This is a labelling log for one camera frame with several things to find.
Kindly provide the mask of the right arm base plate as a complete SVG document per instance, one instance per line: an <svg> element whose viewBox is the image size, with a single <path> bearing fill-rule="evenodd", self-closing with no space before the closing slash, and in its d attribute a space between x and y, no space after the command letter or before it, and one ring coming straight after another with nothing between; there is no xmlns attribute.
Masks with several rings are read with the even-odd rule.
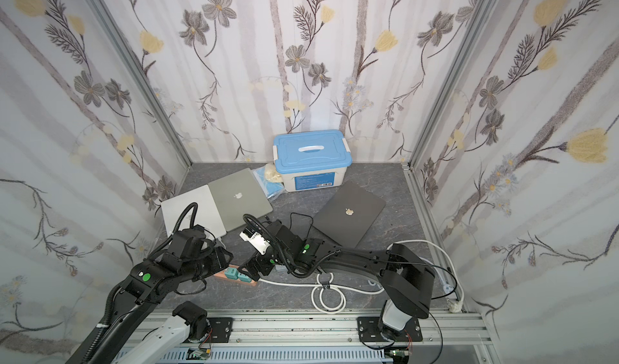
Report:
<svg viewBox="0 0 619 364"><path fill-rule="evenodd" d="M359 340L364 343L389 344L392 342L421 342L422 330L417 318L411 318L401 332L387 332L379 326L380 317L356 319Z"/></svg>

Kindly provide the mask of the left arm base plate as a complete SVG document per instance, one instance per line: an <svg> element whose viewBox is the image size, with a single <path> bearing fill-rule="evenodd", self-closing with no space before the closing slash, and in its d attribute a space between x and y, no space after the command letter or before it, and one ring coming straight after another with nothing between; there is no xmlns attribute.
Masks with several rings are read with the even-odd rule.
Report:
<svg viewBox="0 0 619 364"><path fill-rule="evenodd" d="M232 317L210 317L211 330L206 341L213 344L229 343L233 331L233 322Z"/></svg>

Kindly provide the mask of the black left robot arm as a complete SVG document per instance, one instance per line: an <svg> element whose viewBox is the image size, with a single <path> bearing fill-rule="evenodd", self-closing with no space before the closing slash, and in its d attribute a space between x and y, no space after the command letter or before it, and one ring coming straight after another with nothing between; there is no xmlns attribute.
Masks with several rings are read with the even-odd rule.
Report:
<svg viewBox="0 0 619 364"><path fill-rule="evenodd" d="M68 362L112 362L168 294L185 282L205 283L225 271L233 257L209 240L201 225L177 231L111 289L101 320Z"/></svg>

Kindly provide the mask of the teal charger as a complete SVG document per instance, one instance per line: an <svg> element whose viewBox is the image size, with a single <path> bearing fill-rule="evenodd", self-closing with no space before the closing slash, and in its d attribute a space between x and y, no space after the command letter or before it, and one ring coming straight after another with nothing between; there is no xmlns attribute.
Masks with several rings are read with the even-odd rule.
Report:
<svg viewBox="0 0 619 364"><path fill-rule="evenodd" d="M238 280L239 271L236 267L228 267L224 275L228 280Z"/></svg>
<svg viewBox="0 0 619 364"><path fill-rule="evenodd" d="M238 274L238 280L243 283L250 283L250 284L254 283L254 280L252 280L249 276L242 274L242 273Z"/></svg>

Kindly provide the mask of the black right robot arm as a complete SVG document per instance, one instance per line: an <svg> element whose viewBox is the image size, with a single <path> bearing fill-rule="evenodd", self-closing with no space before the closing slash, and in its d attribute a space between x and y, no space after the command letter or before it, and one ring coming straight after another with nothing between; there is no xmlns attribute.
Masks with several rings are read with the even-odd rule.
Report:
<svg viewBox="0 0 619 364"><path fill-rule="evenodd" d="M276 266L304 280L312 275L344 272L378 283L388 296L378 323L387 340L402 335L408 322L430 315L435 271L402 244L382 251L345 248L320 238L302 239L281 221L268 225L250 214L243 216L246 226L240 237L255 253L240 265L240 273L259 281Z"/></svg>

